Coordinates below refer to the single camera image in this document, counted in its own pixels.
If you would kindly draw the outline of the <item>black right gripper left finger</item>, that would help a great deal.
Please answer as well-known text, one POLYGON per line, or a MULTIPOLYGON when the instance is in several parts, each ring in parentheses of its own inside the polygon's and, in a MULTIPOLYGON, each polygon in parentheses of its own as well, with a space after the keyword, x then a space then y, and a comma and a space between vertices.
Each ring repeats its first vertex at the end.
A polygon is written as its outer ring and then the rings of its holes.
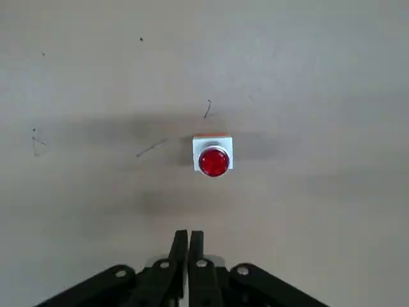
POLYGON ((38 306, 176 306, 183 297, 188 231, 175 232, 169 254, 137 272, 114 265, 38 306))

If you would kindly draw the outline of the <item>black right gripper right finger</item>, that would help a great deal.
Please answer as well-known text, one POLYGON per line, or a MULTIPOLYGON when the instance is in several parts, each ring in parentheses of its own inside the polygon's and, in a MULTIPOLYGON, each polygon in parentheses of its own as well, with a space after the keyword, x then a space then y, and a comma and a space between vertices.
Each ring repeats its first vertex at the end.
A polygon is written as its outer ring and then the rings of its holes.
POLYGON ((190 306, 326 306, 257 265, 241 263, 231 270, 215 265, 203 249, 204 233, 193 231, 188 260, 190 306))

